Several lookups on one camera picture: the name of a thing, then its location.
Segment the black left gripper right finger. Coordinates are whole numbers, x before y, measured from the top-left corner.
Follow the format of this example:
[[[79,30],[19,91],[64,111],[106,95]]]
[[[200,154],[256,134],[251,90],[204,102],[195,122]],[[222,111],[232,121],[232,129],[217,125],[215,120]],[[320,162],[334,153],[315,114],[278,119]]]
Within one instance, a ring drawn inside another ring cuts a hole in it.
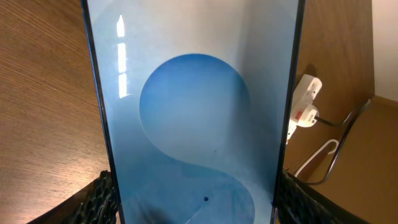
[[[369,224],[283,171],[276,208],[282,224]]]

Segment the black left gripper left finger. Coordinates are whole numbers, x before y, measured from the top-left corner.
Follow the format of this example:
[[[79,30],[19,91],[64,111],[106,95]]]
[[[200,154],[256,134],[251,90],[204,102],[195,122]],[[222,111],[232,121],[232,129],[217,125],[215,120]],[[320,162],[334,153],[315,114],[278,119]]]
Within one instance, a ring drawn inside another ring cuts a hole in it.
[[[118,202],[111,173],[99,177],[29,224],[116,224]]]

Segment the blue Samsung Galaxy smartphone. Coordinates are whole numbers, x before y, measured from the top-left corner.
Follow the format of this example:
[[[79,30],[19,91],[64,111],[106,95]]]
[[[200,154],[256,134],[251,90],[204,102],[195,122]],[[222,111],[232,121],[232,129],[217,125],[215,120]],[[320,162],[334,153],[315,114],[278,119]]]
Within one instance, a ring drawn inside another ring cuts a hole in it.
[[[82,2],[123,223],[274,223],[304,1]]]

